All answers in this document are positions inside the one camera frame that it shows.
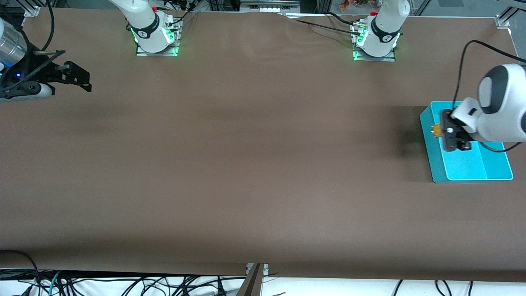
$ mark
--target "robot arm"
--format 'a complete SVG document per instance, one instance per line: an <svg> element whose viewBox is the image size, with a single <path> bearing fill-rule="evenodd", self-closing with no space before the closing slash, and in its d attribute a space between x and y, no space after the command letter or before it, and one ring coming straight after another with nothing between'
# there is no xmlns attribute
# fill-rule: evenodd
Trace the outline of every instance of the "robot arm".
<svg viewBox="0 0 526 296"><path fill-rule="evenodd" d="M71 61L53 63L65 51L41 51L19 30L0 19L0 102L47 98L55 94L52 82L92 90L86 70Z"/></svg>
<svg viewBox="0 0 526 296"><path fill-rule="evenodd" d="M451 118L472 140L526 141L525 68L507 64L491 69L479 83L478 100L464 99Z"/></svg>
<svg viewBox="0 0 526 296"><path fill-rule="evenodd" d="M109 0L130 23L137 44L146 52L157 53L174 42L170 33L173 17L156 11L147 0Z"/></svg>
<svg viewBox="0 0 526 296"><path fill-rule="evenodd" d="M407 0L384 0L378 14L365 19L367 33L357 45L370 56L382 57L389 54L396 46L410 8Z"/></svg>

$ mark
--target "blue tray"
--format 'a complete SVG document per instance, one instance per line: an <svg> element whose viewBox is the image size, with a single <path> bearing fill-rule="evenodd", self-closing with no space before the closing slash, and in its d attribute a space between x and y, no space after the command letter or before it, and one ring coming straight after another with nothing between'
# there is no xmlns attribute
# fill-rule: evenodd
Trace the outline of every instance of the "blue tray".
<svg viewBox="0 0 526 296"><path fill-rule="evenodd" d="M442 148L442 138L435 137L431 133L431 127L439 123L439 113L442 109L451 109L451 102L431 102L420 114L433 182L473 183L512 180L513 172L506 152L492 152L479 142L471 142L472 148L468 151L457 149L447 152ZM486 144L497 150L504 149L502 142Z"/></svg>

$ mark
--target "brown table surface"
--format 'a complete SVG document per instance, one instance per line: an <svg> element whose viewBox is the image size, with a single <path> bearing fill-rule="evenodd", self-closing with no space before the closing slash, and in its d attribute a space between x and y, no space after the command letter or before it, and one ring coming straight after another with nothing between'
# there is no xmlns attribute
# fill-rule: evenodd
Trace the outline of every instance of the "brown table surface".
<svg viewBox="0 0 526 296"><path fill-rule="evenodd" d="M55 11L50 48L93 92L0 106L2 249L43 269L526 280L526 146L513 181L434 184L418 120L452 99L468 40L514 52L493 19L409 18L397 61L372 63L277 14L198 14L161 58L134 55L120 11ZM25 28L44 44L46 11ZM459 98L511 62L474 45Z"/></svg>

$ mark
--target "white floor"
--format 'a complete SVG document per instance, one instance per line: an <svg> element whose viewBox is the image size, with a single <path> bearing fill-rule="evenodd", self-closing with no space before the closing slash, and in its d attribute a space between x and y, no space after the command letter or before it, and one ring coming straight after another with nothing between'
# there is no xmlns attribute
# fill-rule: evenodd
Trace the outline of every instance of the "white floor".
<svg viewBox="0 0 526 296"><path fill-rule="evenodd" d="M215 280L216 277L201 277L195 284ZM171 285L181 283L182 278L168 278ZM310 278L265 278L261 296L276 296L285 293L285 296L392 296L397 280L353 280L353 279L310 279ZM132 282L95 282L84 281L75 284L75 287L85 296L119 296ZM226 291L238 289L242 280L225 280L223 286ZM27 283L17 281L0 281L0 296L20 295L28 287ZM468 282L448 281L453 296L468 295ZM168 295L168 288L158 285ZM447 295L445 286L440 288ZM140 296L143 289L142 284L136 285L129 296ZM191 296L205 295L209 291L217 291L212 287L196 289L190 293ZM31 292L31 296L37 295L37 289ZM404 280L397 296L440 296L434 286L434 281ZM497 282L475 282L472 296L516 296L526 295L526 283L497 283ZM145 296L164 296L157 289L149 289Z"/></svg>

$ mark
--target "black strap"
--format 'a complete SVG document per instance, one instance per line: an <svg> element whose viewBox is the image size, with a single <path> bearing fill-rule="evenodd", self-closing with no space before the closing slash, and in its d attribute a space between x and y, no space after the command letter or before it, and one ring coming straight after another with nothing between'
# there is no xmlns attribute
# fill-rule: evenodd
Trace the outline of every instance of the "black strap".
<svg viewBox="0 0 526 296"><path fill-rule="evenodd" d="M378 38L380 39L380 42L381 43L389 43L391 42L391 40L393 40L393 38L396 37L396 35L398 35L398 33L400 32L400 29L398 29L398 31L396 32L393 32L393 33L387 33L385 31L382 31L382 29L380 29L377 25L376 25L376 17L374 17L372 19L372 22L371 22L371 28L372 28L372 31L373 33L378 36Z"/></svg>
<svg viewBox="0 0 526 296"><path fill-rule="evenodd" d="M154 22L145 27L145 28L136 28L136 27L133 27L131 26L131 29L133 30L133 32L135 32L135 35L137 35L139 38L142 38L142 39L148 39L150 38L150 35L155 31L157 30L157 28L159 27L159 15L154 13L155 14L155 20Z"/></svg>

